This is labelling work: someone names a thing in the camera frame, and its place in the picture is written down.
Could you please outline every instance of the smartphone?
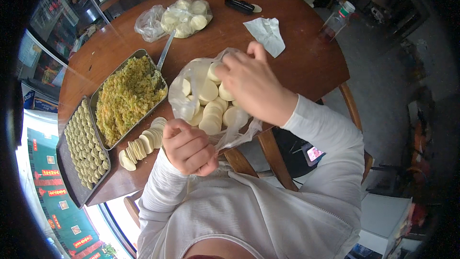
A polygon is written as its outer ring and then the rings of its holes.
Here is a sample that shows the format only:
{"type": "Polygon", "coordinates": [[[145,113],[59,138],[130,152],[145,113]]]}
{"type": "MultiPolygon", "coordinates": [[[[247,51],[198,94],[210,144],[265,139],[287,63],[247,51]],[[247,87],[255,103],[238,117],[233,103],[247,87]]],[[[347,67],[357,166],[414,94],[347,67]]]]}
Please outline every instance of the smartphone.
{"type": "Polygon", "coordinates": [[[302,146],[302,151],[304,153],[307,164],[310,167],[317,164],[325,155],[324,152],[322,152],[315,146],[311,145],[310,143],[307,143],[304,146],[302,146]]]}
{"type": "Polygon", "coordinates": [[[310,159],[310,161],[315,161],[317,158],[319,158],[319,156],[321,156],[324,152],[318,150],[318,148],[316,147],[312,147],[310,149],[307,150],[307,155],[308,155],[308,158],[310,159]]]}

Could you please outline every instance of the wooden chair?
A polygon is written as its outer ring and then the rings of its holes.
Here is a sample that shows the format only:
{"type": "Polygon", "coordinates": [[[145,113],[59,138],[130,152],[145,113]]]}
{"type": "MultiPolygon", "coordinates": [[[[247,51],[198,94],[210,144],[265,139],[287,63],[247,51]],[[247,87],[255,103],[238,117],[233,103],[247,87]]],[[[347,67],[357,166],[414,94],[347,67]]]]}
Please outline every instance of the wooden chair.
{"type": "MultiPolygon", "coordinates": [[[[351,94],[348,85],[346,83],[342,83],[339,86],[339,89],[348,107],[348,112],[350,113],[351,120],[356,125],[356,127],[362,131],[361,119],[359,118],[358,109],[356,108],[355,100],[353,99],[353,95],[351,94]]],[[[273,136],[271,129],[268,129],[267,131],[259,134],[257,138],[265,158],[270,165],[270,169],[273,171],[273,174],[276,176],[279,182],[286,189],[298,191],[299,188],[297,188],[297,186],[294,184],[291,175],[289,174],[288,169],[284,164],[284,160],[281,156],[280,150],[276,144],[275,137],[273,136]]],[[[262,175],[261,173],[258,174],[253,169],[251,164],[237,148],[227,150],[224,155],[235,172],[244,173],[254,177],[260,177],[260,175],[262,175]]],[[[365,169],[364,174],[362,175],[361,184],[369,174],[369,170],[371,169],[373,163],[372,156],[366,151],[364,152],[364,163],[365,169]]],[[[141,197],[142,192],[143,189],[131,196],[124,198],[125,206],[128,209],[129,214],[139,227],[139,208],[136,206],[134,201],[141,197]]]]}

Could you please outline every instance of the tissue paper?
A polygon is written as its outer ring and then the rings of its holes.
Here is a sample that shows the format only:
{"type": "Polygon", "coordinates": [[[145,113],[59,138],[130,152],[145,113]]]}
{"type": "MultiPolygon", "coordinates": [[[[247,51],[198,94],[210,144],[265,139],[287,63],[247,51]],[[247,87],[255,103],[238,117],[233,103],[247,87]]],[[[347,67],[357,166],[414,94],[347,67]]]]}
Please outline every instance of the tissue paper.
{"type": "Polygon", "coordinates": [[[286,48],[281,38],[278,19],[259,17],[243,24],[274,58],[286,48]]]}

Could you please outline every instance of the person's left hand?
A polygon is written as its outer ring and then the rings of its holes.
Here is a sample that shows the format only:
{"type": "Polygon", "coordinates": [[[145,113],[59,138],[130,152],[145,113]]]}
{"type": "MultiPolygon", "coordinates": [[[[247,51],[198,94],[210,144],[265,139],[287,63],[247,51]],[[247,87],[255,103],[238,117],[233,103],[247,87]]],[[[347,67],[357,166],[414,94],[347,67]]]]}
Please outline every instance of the person's left hand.
{"type": "Polygon", "coordinates": [[[194,129],[182,119],[166,123],[163,130],[163,146],[170,163],[184,175],[209,175],[219,167],[217,153],[208,142],[208,135],[194,129]]]}

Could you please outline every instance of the person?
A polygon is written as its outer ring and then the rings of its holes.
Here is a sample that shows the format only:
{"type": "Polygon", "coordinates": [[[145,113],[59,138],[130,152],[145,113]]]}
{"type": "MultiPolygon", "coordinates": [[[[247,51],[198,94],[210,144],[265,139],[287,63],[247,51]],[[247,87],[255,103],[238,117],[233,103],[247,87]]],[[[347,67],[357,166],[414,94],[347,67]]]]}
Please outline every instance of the person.
{"type": "Polygon", "coordinates": [[[138,203],[138,258],[343,259],[361,227],[360,130],[281,86],[260,43],[222,62],[216,75],[245,111],[326,154],[298,192],[232,171],[213,177],[219,164],[204,131],[168,121],[138,203]],[[191,174],[207,177],[187,189],[191,174]]]}

